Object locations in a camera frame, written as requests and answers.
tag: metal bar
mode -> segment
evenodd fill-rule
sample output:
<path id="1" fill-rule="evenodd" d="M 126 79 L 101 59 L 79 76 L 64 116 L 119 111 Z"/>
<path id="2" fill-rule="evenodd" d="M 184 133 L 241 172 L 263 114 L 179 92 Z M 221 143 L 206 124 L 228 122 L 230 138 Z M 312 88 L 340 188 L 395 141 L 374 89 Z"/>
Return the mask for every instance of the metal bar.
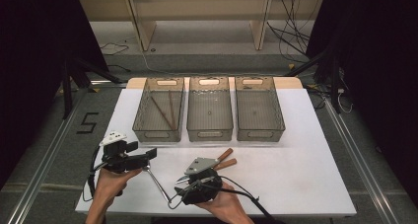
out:
<path id="1" fill-rule="evenodd" d="M 335 110 L 332 109 L 332 104 L 329 99 L 325 100 L 326 109 L 328 110 L 329 115 L 334 122 L 335 127 L 340 134 L 344 145 L 349 153 L 351 159 L 353 160 L 354 165 L 356 166 L 357 171 L 365 185 L 369 195 L 375 204 L 375 207 L 381 216 L 383 223 L 385 224 L 397 224 L 399 223 L 388 199 L 375 176 L 373 175 L 369 165 L 366 162 L 366 159 L 363 157 L 362 152 L 357 146 L 356 141 L 345 124 L 341 114 L 337 114 Z"/>
<path id="2" fill-rule="evenodd" d="M 314 58 L 310 59 L 310 61 L 304 63 L 303 65 L 299 66 L 295 70 L 292 70 L 291 72 L 284 75 L 284 77 L 295 77 L 298 74 L 304 72 L 305 70 L 311 68 L 312 66 L 316 65 L 318 62 L 323 60 L 325 56 L 325 51 L 320 53 L 319 55 L 315 56 Z"/>
<path id="3" fill-rule="evenodd" d="M 90 86 L 91 89 L 96 88 L 126 88 L 127 83 L 122 84 L 114 84 L 107 80 L 92 80 L 92 86 Z"/>
<path id="4" fill-rule="evenodd" d="M 81 65 L 83 68 L 88 69 L 90 71 L 93 71 L 94 73 L 110 80 L 111 82 L 113 82 L 115 84 L 127 83 L 127 80 L 121 80 L 117 77 L 114 77 L 113 75 L 109 74 L 108 72 L 105 72 L 102 69 L 100 69 L 98 66 L 93 65 L 93 64 L 89 63 L 88 61 L 86 61 L 82 58 L 74 58 L 73 60 L 74 60 L 74 62 Z"/>
<path id="5" fill-rule="evenodd" d="M 64 141 L 64 138 L 69 130 L 70 125 L 72 124 L 75 114 L 77 113 L 77 108 L 80 106 L 84 96 L 87 94 L 87 89 L 79 91 L 77 94 L 77 99 L 75 103 L 74 110 L 70 112 L 68 117 L 61 122 L 61 125 L 58 128 L 58 131 L 55 133 L 52 142 L 49 144 L 48 149 L 46 150 L 45 155 L 42 158 L 39 166 L 36 169 L 34 176 L 32 177 L 28 187 L 25 192 L 22 194 L 18 204 L 15 206 L 12 214 L 10 215 L 8 222 L 9 224 L 23 223 L 27 217 L 32 204 L 35 201 L 36 195 L 39 192 L 39 189 L 46 178 L 46 175 L 55 160 L 56 155 L 61 148 L 61 145 Z"/>
<path id="6" fill-rule="evenodd" d="M 67 60 L 65 60 L 62 65 L 62 89 L 64 90 L 64 116 L 62 118 L 65 119 L 73 109 L 73 98 L 71 95 L 71 82 L 68 73 Z"/>

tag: human hand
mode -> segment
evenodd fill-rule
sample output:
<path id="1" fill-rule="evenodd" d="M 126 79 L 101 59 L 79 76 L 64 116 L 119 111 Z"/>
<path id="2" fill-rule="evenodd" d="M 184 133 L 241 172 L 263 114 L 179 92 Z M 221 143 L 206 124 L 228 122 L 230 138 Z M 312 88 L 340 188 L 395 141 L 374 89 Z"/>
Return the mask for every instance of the human hand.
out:
<path id="1" fill-rule="evenodd" d="M 222 188 L 234 190 L 223 182 Z M 219 191 L 212 201 L 196 203 L 196 206 L 206 209 L 223 222 L 231 224 L 253 224 L 246 215 L 240 200 L 235 193 Z"/>
<path id="2" fill-rule="evenodd" d="M 129 179 L 140 174 L 142 169 L 126 173 L 113 173 L 101 169 L 95 196 L 87 215 L 86 223 L 103 223 L 107 209 L 113 204 L 114 197 L 124 188 Z"/>

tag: black cable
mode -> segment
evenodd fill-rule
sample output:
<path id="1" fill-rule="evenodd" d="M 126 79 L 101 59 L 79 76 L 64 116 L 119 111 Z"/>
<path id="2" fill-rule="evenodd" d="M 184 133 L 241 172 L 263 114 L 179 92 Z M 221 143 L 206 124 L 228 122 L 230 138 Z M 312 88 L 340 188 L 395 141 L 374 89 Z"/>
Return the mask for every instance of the black cable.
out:
<path id="1" fill-rule="evenodd" d="M 307 21 L 298 29 L 298 31 L 299 30 L 301 30 L 309 21 L 310 21 L 310 19 L 311 19 L 311 17 L 313 16 L 313 14 L 314 14 L 314 11 L 316 10 L 316 8 L 317 8 L 317 4 L 319 3 L 319 0 L 316 0 L 316 3 L 314 4 L 314 7 L 313 7 L 313 11 L 311 12 L 311 14 L 310 14 L 310 16 L 308 17 L 308 19 L 307 19 Z"/>
<path id="2" fill-rule="evenodd" d="M 131 70 L 130 69 L 128 69 L 128 68 L 125 68 L 125 67 L 123 67 L 123 66 L 120 66 L 120 65 L 118 65 L 118 64 L 108 64 L 107 65 L 108 67 L 118 67 L 118 68 L 121 68 L 121 69 L 123 69 L 123 70 L 125 70 L 126 72 L 131 72 Z"/>
<path id="3" fill-rule="evenodd" d="M 90 201 L 95 196 L 95 191 L 96 191 L 96 188 L 95 188 L 95 175 L 96 175 L 95 161 L 96 161 L 96 158 L 98 157 L 98 153 L 99 153 L 100 149 L 101 149 L 101 147 L 97 146 L 95 148 L 95 151 L 93 152 L 92 161 L 90 163 L 90 172 L 89 172 L 89 176 L 87 177 L 87 184 L 89 185 L 89 190 L 90 190 L 90 194 L 92 195 L 92 198 L 89 199 L 89 200 L 85 200 L 84 199 L 84 190 L 83 190 L 83 200 L 84 201 Z"/>
<path id="4" fill-rule="evenodd" d="M 117 43 L 109 42 L 109 43 L 106 43 L 104 46 L 101 46 L 101 49 L 106 49 L 105 47 L 108 46 L 108 45 L 110 45 L 110 44 L 114 44 L 116 46 L 124 47 L 124 48 L 121 49 L 121 50 L 118 50 L 117 52 L 111 53 L 111 54 L 104 53 L 104 55 L 115 55 L 115 54 L 118 54 L 118 53 L 120 53 L 120 52 L 122 52 L 122 51 L 124 51 L 124 50 L 126 50 L 126 49 L 129 48 L 129 46 L 126 45 L 126 44 L 117 44 Z"/>
<path id="5" fill-rule="evenodd" d="M 288 41 L 286 41 L 285 39 L 283 39 L 283 37 L 282 36 L 279 36 L 276 32 L 275 32 L 275 30 L 270 26 L 270 24 L 267 22 L 267 26 L 270 28 L 270 30 L 273 32 L 273 34 L 274 35 L 276 35 L 279 39 L 280 39 L 280 41 L 281 40 L 283 40 L 285 43 L 287 43 L 289 46 L 291 46 L 292 48 L 294 48 L 297 52 L 299 52 L 300 54 L 302 54 L 302 55 L 304 55 L 304 56 L 306 56 L 305 55 L 305 53 L 303 52 L 303 51 L 301 51 L 301 50 L 299 50 L 298 48 L 296 48 L 295 46 L 293 46 L 290 42 L 288 42 Z M 296 61 L 296 62 L 300 62 L 300 63 L 306 63 L 305 61 L 300 61 L 300 60 L 296 60 L 296 59 L 294 59 L 293 57 L 292 58 L 288 58 L 288 57 L 286 57 L 285 56 L 285 54 L 282 52 L 282 50 L 281 50 L 281 47 L 280 47 L 280 41 L 279 41 L 279 50 L 280 50 L 280 53 L 282 54 L 282 56 L 284 57 L 284 58 L 286 58 L 286 59 L 288 59 L 288 60 L 293 60 L 293 61 Z"/>
<path id="6" fill-rule="evenodd" d="M 298 14 L 298 11 L 299 11 L 299 6 L 300 6 L 300 4 L 301 4 L 301 0 L 299 0 L 298 1 L 298 7 L 297 7 L 297 9 L 296 9 L 296 11 L 294 11 L 293 12 L 293 21 L 294 21 L 294 23 L 295 23 L 295 29 L 297 30 L 297 35 L 299 36 L 299 38 L 301 39 L 301 41 L 302 41 L 302 43 L 304 44 L 304 46 L 305 47 L 308 47 L 308 45 L 307 45 L 307 43 L 304 41 L 304 39 L 302 38 L 302 36 L 301 36 L 301 32 L 299 31 L 299 29 L 297 28 L 297 26 L 296 26 L 296 15 Z"/>
<path id="7" fill-rule="evenodd" d="M 323 109 L 325 107 L 326 98 L 329 97 L 330 93 L 323 92 L 319 89 L 310 87 L 308 85 L 303 85 L 303 87 L 308 91 L 309 94 L 316 95 L 321 98 L 321 101 L 316 106 L 313 107 L 314 110 L 317 111 L 317 110 Z"/>
<path id="8" fill-rule="evenodd" d="M 291 15 L 294 12 L 293 11 L 293 9 L 294 9 L 293 8 L 294 7 L 294 0 L 292 0 L 292 2 L 291 2 L 291 7 L 292 7 L 291 8 L 291 12 L 289 12 L 289 10 L 288 10 L 288 8 L 287 8 L 284 0 L 282 0 L 282 4 L 283 4 L 283 7 L 285 7 L 286 14 L 288 16 L 288 20 L 286 20 L 286 26 L 289 25 L 289 27 L 295 31 L 295 34 L 298 34 L 299 31 L 298 31 L 298 28 L 296 27 L 295 20 L 293 20 L 292 17 L 291 17 Z M 301 43 L 299 42 L 299 38 L 298 37 L 296 37 L 296 41 L 298 42 L 299 47 L 302 48 Z"/>
<path id="9" fill-rule="evenodd" d="M 212 189 L 217 190 L 217 191 L 230 192 L 230 193 L 235 193 L 235 194 L 246 196 L 252 201 L 252 203 L 255 204 L 255 206 L 258 207 L 258 209 L 264 214 L 264 216 L 267 217 L 272 223 L 285 224 L 282 221 L 276 220 L 270 213 L 268 213 L 268 211 L 258 202 L 258 198 L 254 198 L 250 193 L 237 191 L 237 190 L 225 189 L 225 188 L 221 188 L 221 187 L 212 187 L 212 186 L 208 186 L 206 184 L 201 184 L 201 186 L 209 187 L 209 188 L 212 188 Z"/>
<path id="10" fill-rule="evenodd" d="M 296 34 L 293 34 L 293 33 L 287 32 L 287 31 L 283 31 L 283 30 L 279 30 L 279 29 L 274 28 L 272 26 L 269 26 L 269 27 L 270 27 L 270 29 L 273 29 L 273 30 L 278 31 L 278 32 L 283 32 L 283 33 L 285 33 L 287 35 L 291 35 L 291 36 L 294 36 L 294 37 L 297 36 Z M 302 39 L 309 40 L 310 39 L 310 36 L 303 35 Z"/>
<path id="11" fill-rule="evenodd" d="M 254 196 L 252 196 L 252 194 L 249 192 L 249 191 L 247 191 L 245 188 L 243 188 L 242 186 L 240 186 L 240 185 L 238 185 L 236 182 L 234 182 L 233 180 L 231 180 L 231 179 L 229 179 L 229 178 L 227 178 L 227 177 L 224 177 L 224 176 L 219 176 L 220 178 L 223 178 L 223 179 L 226 179 L 226 180 L 228 180 L 228 181 L 230 181 L 231 183 L 233 183 L 234 185 L 236 185 L 237 187 L 239 187 L 240 189 L 242 189 L 242 190 L 244 190 L 246 193 L 248 193 L 251 197 L 254 197 Z"/>

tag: cable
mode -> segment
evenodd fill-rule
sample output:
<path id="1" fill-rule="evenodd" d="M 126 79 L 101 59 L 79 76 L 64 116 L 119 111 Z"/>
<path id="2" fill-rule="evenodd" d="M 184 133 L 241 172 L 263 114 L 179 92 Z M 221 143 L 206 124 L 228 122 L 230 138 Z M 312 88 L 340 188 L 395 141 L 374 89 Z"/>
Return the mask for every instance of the cable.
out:
<path id="1" fill-rule="evenodd" d="M 185 187 L 184 189 L 182 189 L 181 191 L 185 191 L 186 190 L 186 193 L 181 197 L 181 200 L 180 200 L 180 202 L 178 203 L 178 204 L 176 204 L 174 207 L 171 207 L 170 206 L 170 202 L 168 202 L 167 203 L 167 205 L 169 206 L 169 209 L 171 209 L 171 210 L 175 210 L 176 208 L 178 208 L 180 205 L 181 205 L 181 203 L 185 200 L 185 198 L 187 197 L 187 195 L 190 193 L 190 191 L 194 188 L 194 187 L 196 187 L 197 186 L 197 181 L 196 182 L 194 182 L 194 183 L 192 183 L 190 186 L 188 186 L 188 187 Z M 179 191 L 178 193 L 176 193 L 172 198 L 171 198 L 171 200 L 173 200 L 173 199 L 175 199 L 180 193 L 181 193 L 181 191 Z"/>
<path id="2" fill-rule="evenodd" d="M 283 33 L 285 33 L 285 34 L 287 34 L 287 35 L 291 35 L 291 36 L 294 36 L 294 37 L 296 37 L 296 36 L 297 36 L 296 34 L 292 34 L 292 33 L 287 32 L 287 31 L 279 30 L 279 29 L 276 29 L 276 28 L 274 28 L 274 27 L 272 27 L 272 26 L 269 26 L 269 27 L 270 27 L 270 29 L 273 29 L 273 30 L 278 31 L 278 32 L 283 32 Z M 309 36 L 307 36 L 307 35 L 303 35 L 301 38 L 303 38 L 303 39 L 305 39 L 305 40 L 309 40 L 309 39 L 310 39 L 310 37 L 309 37 Z"/>
<path id="3" fill-rule="evenodd" d="M 316 106 L 313 107 L 314 110 L 317 111 L 317 110 L 323 109 L 325 107 L 326 98 L 329 97 L 330 93 L 329 92 L 323 92 L 323 91 L 321 91 L 321 90 L 319 90 L 315 87 L 311 87 L 309 85 L 303 85 L 303 87 L 305 89 L 307 89 L 309 94 L 316 95 L 316 96 L 321 98 L 321 101 Z"/>
<path id="4" fill-rule="evenodd" d="M 96 161 L 96 158 L 98 157 L 98 153 L 99 153 L 100 149 L 101 149 L 101 147 L 99 145 L 95 148 L 95 151 L 93 152 L 93 156 L 92 156 L 92 161 L 90 162 L 90 172 L 89 172 L 89 175 L 87 177 L 87 184 L 89 185 L 89 190 L 90 190 L 90 194 L 91 194 L 92 198 L 89 199 L 89 200 L 86 200 L 85 197 L 84 197 L 84 189 L 83 189 L 83 200 L 86 201 L 86 202 L 92 200 L 93 197 L 95 196 L 95 191 L 96 191 L 96 188 L 95 188 L 95 175 L 96 175 L 95 161 Z"/>
<path id="5" fill-rule="evenodd" d="M 339 94 L 338 94 L 338 104 L 339 104 L 339 106 L 341 107 L 341 109 L 342 109 L 344 112 L 346 112 L 346 113 L 351 112 L 351 111 L 353 110 L 353 104 L 351 104 L 351 106 L 350 106 L 350 110 L 349 110 L 349 111 L 344 110 L 344 108 L 342 107 L 342 104 L 341 104 L 341 102 L 340 102 L 340 97 L 341 97 L 341 95 L 342 95 L 342 93 L 339 93 Z"/>
<path id="6" fill-rule="evenodd" d="M 294 48 L 297 52 L 299 52 L 302 55 L 305 55 L 305 53 L 303 51 L 301 51 L 300 49 L 296 48 L 295 46 L 293 46 L 290 42 L 286 41 L 285 39 L 283 39 L 282 36 L 278 36 L 277 33 L 274 31 L 274 29 L 270 26 L 270 24 L 267 22 L 268 27 L 270 27 L 271 31 L 274 33 L 274 35 L 276 35 L 278 38 L 280 38 L 281 40 L 285 41 L 285 43 L 287 43 L 288 45 L 290 45 L 292 48 Z"/>
<path id="7" fill-rule="evenodd" d="M 225 188 L 221 188 L 221 187 L 212 187 L 212 186 L 208 186 L 206 184 L 201 184 L 201 186 L 209 187 L 209 188 L 212 188 L 212 189 L 217 190 L 217 191 L 230 192 L 230 193 L 235 193 L 235 194 L 246 196 L 252 201 L 252 203 L 255 204 L 255 206 L 258 207 L 258 209 L 264 214 L 264 216 L 267 217 L 272 223 L 285 224 L 282 221 L 276 220 L 270 213 L 268 213 L 268 211 L 258 202 L 258 198 L 254 198 L 249 192 L 230 190 L 230 189 L 225 189 Z"/>
<path id="8" fill-rule="evenodd" d="M 113 44 L 113 45 L 119 46 L 119 47 L 123 47 L 123 49 L 118 50 L 117 52 L 114 52 L 114 53 L 111 53 L 111 54 L 104 53 L 104 55 L 116 55 L 116 54 L 118 54 L 118 53 L 120 53 L 120 52 L 122 52 L 122 51 L 124 51 L 124 50 L 126 50 L 126 49 L 129 48 L 129 46 L 126 45 L 126 44 L 118 44 L 118 43 L 109 42 L 109 43 L 106 43 L 105 45 L 101 46 L 101 49 L 108 49 L 108 48 L 106 48 L 106 46 L 108 46 L 110 44 Z"/>
<path id="9" fill-rule="evenodd" d="M 234 182 L 233 180 L 224 177 L 224 176 L 219 176 L 220 178 L 226 179 L 228 181 L 230 181 L 231 183 L 233 183 L 234 185 L 236 185 L 237 187 L 239 187 L 240 189 L 244 190 L 246 193 L 248 193 L 252 198 L 254 198 L 254 196 L 251 195 L 251 193 L 249 191 L 247 191 L 245 188 L 243 188 L 242 186 L 238 185 L 236 182 Z"/>
<path id="10" fill-rule="evenodd" d="M 299 48 L 300 49 L 298 49 L 298 52 L 301 52 L 302 51 L 302 49 L 304 49 L 304 48 L 306 48 L 306 47 L 308 47 L 307 46 L 307 43 L 306 43 L 306 40 L 309 40 L 307 37 L 308 36 L 306 36 L 306 35 L 304 35 L 304 34 L 302 34 L 301 32 L 300 32 L 300 30 L 309 22 L 309 20 L 311 19 L 311 17 L 313 16 L 313 14 L 314 14 L 314 12 L 315 12 L 315 10 L 316 10 L 316 8 L 317 8 L 317 5 L 318 5 L 318 3 L 319 3 L 319 0 L 316 0 L 316 2 L 315 2 L 315 5 L 314 5 L 314 7 L 313 7 L 313 10 L 311 11 L 311 14 L 309 15 L 309 17 L 308 17 L 308 19 L 305 21 L 305 23 L 300 27 L 300 28 L 298 28 L 298 26 L 297 26 L 297 23 L 296 23 L 296 15 L 297 15 L 297 13 L 298 13 L 298 11 L 299 11 L 299 7 L 300 7 L 300 4 L 301 4 L 301 0 L 298 0 L 298 6 L 296 7 L 296 11 L 295 11 L 295 0 L 291 0 L 291 8 L 290 8 L 290 10 L 288 9 L 288 7 L 286 6 L 286 4 L 285 4 L 285 2 L 284 2 L 284 0 L 281 0 L 282 1 L 282 3 L 283 3 L 283 6 L 284 6 L 284 8 L 285 8 L 285 10 L 286 10 L 286 14 L 287 14 L 287 16 L 288 16 L 288 19 L 286 20 L 286 26 L 285 26 L 285 28 L 284 28 L 284 30 L 283 31 L 281 31 L 281 30 L 277 30 L 277 29 L 274 29 L 274 28 L 272 28 L 271 26 L 269 26 L 270 27 L 270 29 L 274 32 L 274 31 L 280 31 L 280 32 L 282 32 L 281 33 L 281 35 L 279 36 L 279 35 L 277 35 L 277 34 L 275 34 L 279 39 L 280 39 L 280 42 L 283 40 L 283 41 L 285 41 L 286 43 L 287 43 L 287 45 L 288 45 L 288 47 L 289 46 L 291 46 L 291 47 L 293 47 L 294 49 L 296 49 L 296 47 L 295 46 L 293 46 L 292 44 L 290 44 L 289 43 L 289 41 L 291 41 L 294 37 L 296 38 L 296 42 L 298 43 L 298 45 L 299 45 Z M 290 27 L 295 33 L 294 34 L 291 34 L 291 33 L 289 33 L 289 32 L 286 32 L 285 30 L 286 30 L 286 28 L 287 27 Z M 283 34 L 288 34 L 288 35 L 291 35 L 292 36 L 292 38 L 289 40 L 289 41 L 286 41 L 286 40 L 284 40 L 284 38 L 283 38 Z M 281 54 L 284 54 L 283 52 L 282 52 L 282 50 L 281 50 L 281 47 L 280 47 L 280 45 L 279 45 L 279 50 L 280 50 L 280 53 Z"/>
<path id="11" fill-rule="evenodd" d="M 125 71 L 126 71 L 126 72 L 128 72 L 128 73 L 130 73 L 130 72 L 131 72 L 131 70 L 130 70 L 130 69 L 127 69 L 127 68 L 125 68 L 125 67 L 123 67 L 123 66 L 120 66 L 120 65 L 118 65 L 118 64 L 108 64 L 107 66 L 108 66 L 108 67 L 118 67 L 118 68 L 121 68 L 121 69 L 125 70 Z"/>

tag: plastic bin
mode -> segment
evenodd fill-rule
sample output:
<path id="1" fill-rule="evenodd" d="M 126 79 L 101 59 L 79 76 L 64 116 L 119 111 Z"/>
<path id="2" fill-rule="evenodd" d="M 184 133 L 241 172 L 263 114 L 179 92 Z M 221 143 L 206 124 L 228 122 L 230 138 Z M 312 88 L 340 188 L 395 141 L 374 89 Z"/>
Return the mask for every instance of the plastic bin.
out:
<path id="1" fill-rule="evenodd" d="M 228 77 L 191 77 L 187 132 L 194 141 L 230 141 L 234 123 Z"/>
<path id="2" fill-rule="evenodd" d="M 285 130 L 272 77 L 236 77 L 237 139 L 278 142 Z"/>
<path id="3" fill-rule="evenodd" d="M 183 78 L 147 78 L 132 129 L 140 142 L 181 140 Z"/>

